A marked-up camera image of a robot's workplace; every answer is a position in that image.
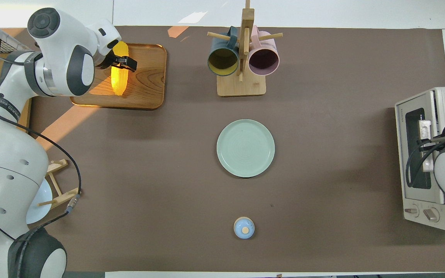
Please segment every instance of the pink mug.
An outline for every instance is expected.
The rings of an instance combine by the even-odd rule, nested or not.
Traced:
[[[277,54],[274,39],[258,40],[258,37],[270,35],[269,32],[259,31],[257,26],[252,28],[251,43],[248,53],[248,67],[257,75],[265,76],[273,73],[279,67],[279,55]]]

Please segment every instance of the white toaster oven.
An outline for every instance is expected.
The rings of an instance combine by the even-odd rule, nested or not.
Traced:
[[[396,103],[397,144],[399,169],[403,192],[404,218],[445,230],[445,197],[434,177],[433,157],[425,160],[415,176],[422,153],[416,153],[410,162],[410,181],[406,184],[405,170],[408,155],[417,148],[417,140],[431,139],[445,127],[445,87],[433,88]]]

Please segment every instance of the small blue round object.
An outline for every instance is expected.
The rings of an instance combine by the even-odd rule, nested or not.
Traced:
[[[249,239],[255,232],[255,225],[248,217],[240,217],[234,222],[234,233],[240,239]]]

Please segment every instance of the screw hole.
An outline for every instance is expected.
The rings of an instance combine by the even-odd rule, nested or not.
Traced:
[[[3,208],[0,208],[0,214],[5,214],[5,213],[6,213],[6,210]]]

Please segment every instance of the gray joint cap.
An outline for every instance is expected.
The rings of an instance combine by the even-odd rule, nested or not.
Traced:
[[[43,39],[54,34],[59,27],[60,17],[54,8],[42,8],[30,16],[27,29],[32,37]]]

